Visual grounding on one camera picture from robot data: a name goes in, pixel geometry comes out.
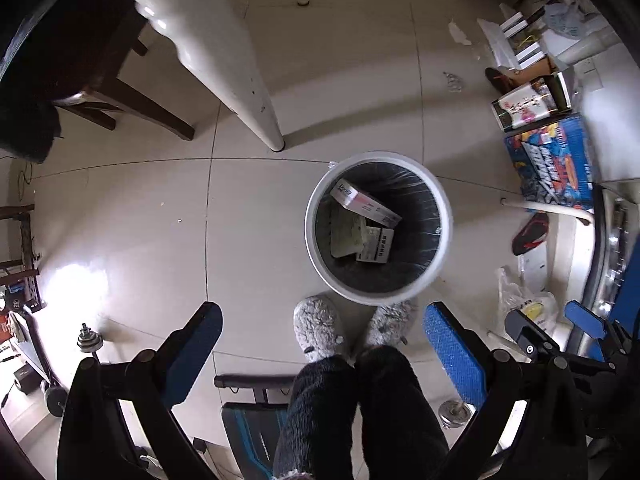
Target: foot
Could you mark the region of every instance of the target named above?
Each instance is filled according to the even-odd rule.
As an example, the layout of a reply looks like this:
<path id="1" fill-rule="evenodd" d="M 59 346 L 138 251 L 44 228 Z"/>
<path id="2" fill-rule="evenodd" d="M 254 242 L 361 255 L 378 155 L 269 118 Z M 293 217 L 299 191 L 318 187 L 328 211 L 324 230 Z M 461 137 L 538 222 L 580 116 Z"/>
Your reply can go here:
<path id="1" fill-rule="evenodd" d="M 406 335 L 418 317 L 418 307 L 409 301 L 379 306 L 364 333 L 363 349 L 372 346 L 398 346 L 406 343 Z"/>
<path id="2" fill-rule="evenodd" d="M 342 321 L 328 298 L 312 296 L 300 301 L 293 311 L 293 330 L 308 362 L 334 355 L 348 358 Z"/>

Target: trash can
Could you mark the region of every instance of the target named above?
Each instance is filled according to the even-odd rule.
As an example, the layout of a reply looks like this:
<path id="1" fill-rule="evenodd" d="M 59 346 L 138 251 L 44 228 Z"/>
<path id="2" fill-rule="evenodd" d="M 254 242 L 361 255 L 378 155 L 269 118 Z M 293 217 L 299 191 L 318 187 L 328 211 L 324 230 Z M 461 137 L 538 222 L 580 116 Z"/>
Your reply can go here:
<path id="1" fill-rule="evenodd" d="M 341 178 L 402 217 L 387 263 L 331 255 L 330 211 L 337 202 L 330 193 Z M 429 286 L 444 264 L 451 232 L 451 208 L 440 183 L 414 160 L 391 152 L 362 153 L 336 164 L 306 208 L 306 248 L 316 271 L 335 292 L 367 305 L 399 303 Z"/>

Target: weight bench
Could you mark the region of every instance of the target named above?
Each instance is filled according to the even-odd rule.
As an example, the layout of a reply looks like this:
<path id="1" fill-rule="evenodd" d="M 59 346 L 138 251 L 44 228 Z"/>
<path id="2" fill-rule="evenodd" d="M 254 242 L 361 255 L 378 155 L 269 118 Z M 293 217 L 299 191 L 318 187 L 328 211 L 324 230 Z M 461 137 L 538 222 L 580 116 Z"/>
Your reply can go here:
<path id="1" fill-rule="evenodd" d="M 287 404 L 270 404 L 267 390 L 290 388 L 295 376 L 218 375 L 218 388 L 248 388 L 255 404 L 226 402 L 222 422 L 244 480 L 271 480 L 273 457 L 280 431 L 287 420 Z"/>

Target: white plastic bag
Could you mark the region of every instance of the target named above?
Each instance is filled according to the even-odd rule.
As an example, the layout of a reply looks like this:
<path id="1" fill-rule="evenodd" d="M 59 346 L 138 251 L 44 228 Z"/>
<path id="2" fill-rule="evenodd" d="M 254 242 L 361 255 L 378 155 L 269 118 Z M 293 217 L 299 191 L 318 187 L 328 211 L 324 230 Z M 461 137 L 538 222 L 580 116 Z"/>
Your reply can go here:
<path id="1" fill-rule="evenodd" d="M 498 328 L 504 331 L 504 318 L 514 308 L 521 310 L 542 330 L 551 334 L 556 326 L 558 304 L 550 292 L 533 294 L 528 288 L 510 282 L 506 270 L 501 267 L 498 276 Z"/>

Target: colorful box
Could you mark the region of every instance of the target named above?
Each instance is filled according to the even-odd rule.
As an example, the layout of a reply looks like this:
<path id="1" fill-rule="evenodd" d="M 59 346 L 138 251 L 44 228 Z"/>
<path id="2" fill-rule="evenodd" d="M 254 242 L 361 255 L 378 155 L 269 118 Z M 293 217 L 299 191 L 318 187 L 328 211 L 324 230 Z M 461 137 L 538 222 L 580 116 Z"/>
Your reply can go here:
<path id="1" fill-rule="evenodd" d="M 587 140 L 578 115 L 505 138 L 524 198 L 592 212 Z"/>

